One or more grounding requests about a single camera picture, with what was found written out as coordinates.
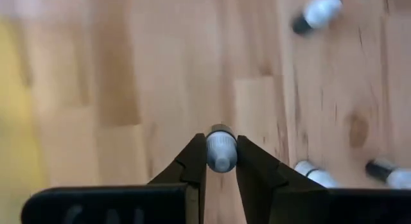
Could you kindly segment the yellow translucent plastic bin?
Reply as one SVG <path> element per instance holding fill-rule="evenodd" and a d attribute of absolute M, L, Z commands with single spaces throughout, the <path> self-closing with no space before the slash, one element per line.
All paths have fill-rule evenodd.
<path fill-rule="evenodd" d="M 0 188 L 34 193 L 46 182 L 19 32 L 0 17 Z"/>

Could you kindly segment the small black food coloring bottle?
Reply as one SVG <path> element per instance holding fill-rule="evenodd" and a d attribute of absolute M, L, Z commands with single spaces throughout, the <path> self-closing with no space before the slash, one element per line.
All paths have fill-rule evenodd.
<path fill-rule="evenodd" d="M 231 171 L 237 163 L 237 140 L 230 127 L 211 126 L 206 135 L 207 165 L 217 173 Z"/>
<path fill-rule="evenodd" d="M 399 168 L 385 159 L 371 159 L 365 172 L 393 189 L 411 189 L 411 168 Z"/>

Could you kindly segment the small white bottle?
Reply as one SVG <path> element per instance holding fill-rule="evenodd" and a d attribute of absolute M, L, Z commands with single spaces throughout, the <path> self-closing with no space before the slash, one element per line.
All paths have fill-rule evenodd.
<path fill-rule="evenodd" d="M 324 187 L 332 188 L 339 186 L 339 183 L 328 171 L 318 168 L 307 160 L 298 162 L 295 165 L 294 170 Z"/>

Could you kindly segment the small teal food coloring bottle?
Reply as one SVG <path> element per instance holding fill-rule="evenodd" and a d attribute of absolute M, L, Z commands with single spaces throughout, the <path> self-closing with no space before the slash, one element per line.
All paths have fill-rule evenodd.
<path fill-rule="evenodd" d="M 292 31 L 298 35 L 307 35 L 322 29 L 339 15 L 341 9 L 341 0 L 311 0 L 292 19 Z"/>

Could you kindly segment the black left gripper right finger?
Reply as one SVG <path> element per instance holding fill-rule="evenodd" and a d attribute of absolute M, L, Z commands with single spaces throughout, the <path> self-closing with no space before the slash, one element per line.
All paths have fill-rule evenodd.
<path fill-rule="evenodd" d="M 411 224 L 411 191 L 328 189 L 241 135 L 236 178 L 248 224 Z"/>

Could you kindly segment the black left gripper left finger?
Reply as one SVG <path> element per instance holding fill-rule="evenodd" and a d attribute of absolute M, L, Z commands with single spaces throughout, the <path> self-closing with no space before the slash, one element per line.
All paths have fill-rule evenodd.
<path fill-rule="evenodd" d="M 53 187 L 34 194 L 22 224 L 203 224 L 206 137 L 196 134 L 145 185 Z"/>

